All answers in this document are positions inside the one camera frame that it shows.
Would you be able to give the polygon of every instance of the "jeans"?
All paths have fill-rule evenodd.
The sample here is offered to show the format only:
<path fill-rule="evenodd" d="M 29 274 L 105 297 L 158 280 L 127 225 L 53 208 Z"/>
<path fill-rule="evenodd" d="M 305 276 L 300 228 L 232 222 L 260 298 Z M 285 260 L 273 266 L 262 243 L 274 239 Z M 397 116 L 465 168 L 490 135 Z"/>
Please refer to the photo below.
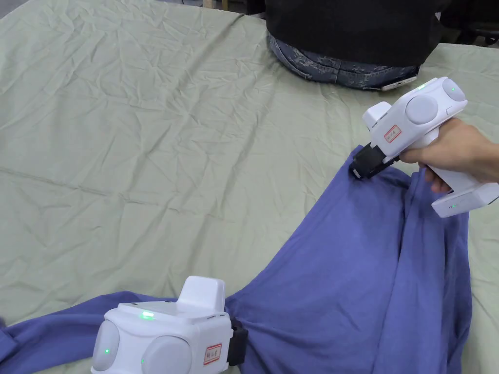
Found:
<path fill-rule="evenodd" d="M 393 67 L 364 64 L 298 50 L 270 35 L 270 48 L 294 74 L 316 82 L 345 87 L 379 89 L 390 83 L 415 76 L 419 66 Z"/>

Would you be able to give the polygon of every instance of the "smartphone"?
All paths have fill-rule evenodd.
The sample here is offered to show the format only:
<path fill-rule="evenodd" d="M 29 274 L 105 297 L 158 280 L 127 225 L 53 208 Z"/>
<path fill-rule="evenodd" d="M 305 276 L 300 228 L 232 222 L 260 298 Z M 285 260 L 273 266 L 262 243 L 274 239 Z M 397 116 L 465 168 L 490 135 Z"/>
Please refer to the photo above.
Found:
<path fill-rule="evenodd" d="M 394 88 L 397 88 L 397 87 L 403 86 L 405 84 L 409 84 L 411 82 L 414 82 L 416 79 L 418 79 L 417 75 L 410 77 L 410 78 L 407 78 L 407 79 L 399 80 L 398 82 L 395 82 L 395 83 L 387 84 L 386 86 L 381 87 L 381 91 L 393 90 Z"/>

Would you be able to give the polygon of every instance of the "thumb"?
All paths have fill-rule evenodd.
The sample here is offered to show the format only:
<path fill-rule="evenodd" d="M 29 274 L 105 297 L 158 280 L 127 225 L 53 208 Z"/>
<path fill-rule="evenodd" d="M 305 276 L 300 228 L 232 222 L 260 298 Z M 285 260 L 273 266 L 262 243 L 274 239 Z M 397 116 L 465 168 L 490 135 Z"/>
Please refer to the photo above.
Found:
<path fill-rule="evenodd" d="M 414 164 L 423 161 L 424 148 L 409 149 L 400 154 L 400 160 L 408 163 Z"/>

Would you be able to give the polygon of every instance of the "red-bordered label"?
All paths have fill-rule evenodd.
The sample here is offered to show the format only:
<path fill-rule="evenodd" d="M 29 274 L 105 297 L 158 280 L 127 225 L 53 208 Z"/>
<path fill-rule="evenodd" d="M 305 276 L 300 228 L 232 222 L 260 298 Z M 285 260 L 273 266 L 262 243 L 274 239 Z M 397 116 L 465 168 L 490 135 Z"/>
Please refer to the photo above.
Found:
<path fill-rule="evenodd" d="M 402 133 L 402 130 L 397 125 L 394 125 L 388 132 L 385 134 L 385 140 L 388 143 L 391 143 L 394 141 L 397 136 L 399 136 Z"/>
<path fill-rule="evenodd" d="M 205 352 L 205 363 L 208 365 L 218 361 L 220 359 L 220 354 L 222 353 L 222 343 L 206 348 Z"/>

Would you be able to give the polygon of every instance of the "blue cloth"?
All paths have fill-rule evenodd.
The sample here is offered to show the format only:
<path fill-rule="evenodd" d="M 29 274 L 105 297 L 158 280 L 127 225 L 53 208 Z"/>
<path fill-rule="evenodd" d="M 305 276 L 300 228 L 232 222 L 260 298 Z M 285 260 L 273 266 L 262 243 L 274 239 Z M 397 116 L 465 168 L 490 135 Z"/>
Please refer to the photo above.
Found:
<path fill-rule="evenodd" d="M 269 45 L 278 60 L 294 74 L 321 83 L 336 83 L 357 89 L 380 89 L 418 74 L 419 66 L 381 66 L 340 60 L 299 50 L 269 36 Z"/>
<path fill-rule="evenodd" d="M 243 374 L 460 373 L 471 322 L 468 215 L 440 219 L 422 173 L 388 168 L 356 181 L 350 162 L 267 268 L 227 298 L 249 330 Z M 104 295 L 8 327 L 0 374 L 90 357 L 107 310 L 151 300 Z"/>

